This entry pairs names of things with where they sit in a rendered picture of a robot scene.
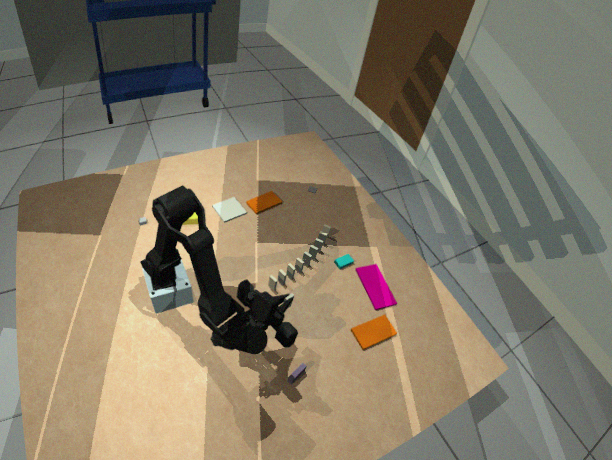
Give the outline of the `pale white flat tile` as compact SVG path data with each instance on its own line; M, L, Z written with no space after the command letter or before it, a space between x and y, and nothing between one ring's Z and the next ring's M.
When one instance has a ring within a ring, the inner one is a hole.
M213 205L213 208L220 215L223 222L227 222L247 214L247 211L235 197L231 197L221 203Z

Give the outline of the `yellow rectangular block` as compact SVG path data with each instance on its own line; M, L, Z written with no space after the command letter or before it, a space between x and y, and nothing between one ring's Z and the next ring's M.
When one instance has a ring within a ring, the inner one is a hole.
M193 213L189 219L187 219L182 225L198 224L198 216Z

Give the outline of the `teal flat block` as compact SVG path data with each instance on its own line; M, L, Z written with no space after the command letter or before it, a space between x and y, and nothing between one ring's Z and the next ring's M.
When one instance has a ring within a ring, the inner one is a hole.
M345 268L345 267L347 267L349 265L354 264L354 260L352 259L352 257L349 254L347 254L347 255L342 256L342 257L340 257L338 259L335 259L334 263L337 265L337 267L339 269L342 269L342 268Z

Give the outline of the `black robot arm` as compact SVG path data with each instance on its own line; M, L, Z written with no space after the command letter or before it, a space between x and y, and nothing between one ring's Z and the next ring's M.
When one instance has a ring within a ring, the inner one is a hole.
M194 193L180 186L152 201L152 214L158 222L157 237L155 247L141 261L142 269L149 274L153 290L175 286L175 266L180 265L182 259L176 245L181 243L190 255L201 292L197 302L199 315L213 331L214 346L259 354L267 345L267 334L262 328L276 321L274 314L279 302L268 292L256 289L244 296L243 301L250 308L246 313L224 291L213 249L214 237L206 226L204 207ZM180 229L193 213L198 216L199 230L187 236ZM233 316L235 313L238 314ZM221 325L230 316L233 317ZM246 318L253 318L256 326L245 322Z

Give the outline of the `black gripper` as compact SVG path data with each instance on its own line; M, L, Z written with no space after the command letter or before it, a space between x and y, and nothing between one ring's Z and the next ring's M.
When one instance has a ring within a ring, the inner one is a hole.
M248 294L250 291L253 291L253 290L254 290L254 285L248 279L245 279L242 282L240 282L238 285L236 298L240 300L244 306L248 306L248 304L246 304L243 301L243 299L246 294ZM273 297L278 300L279 302L278 305L280 305L284 301L284 298L287 297L288 295L289 293L278 295L278 296L273 296ZM280 344L282 344L284 347L290 347L291 345L293 345L295 342L296 336L298 334L297 330L289 322L282 323L283 318L284 318L284 313L286 309L288 308L288 306L290 305L290 303L292 302L292 300L293 300L293 297L290 297L284 303L282 303L280 306L276 308L276 313L274 314L274 317L276 317L276 321L272 325L270 325L274 330L277 331L275 335L275 339ZM250 324L253 326L256 326L257 324L257 322L253 320L253 318L250 318L249 320L246 318L244 319L244 321L250 322Z

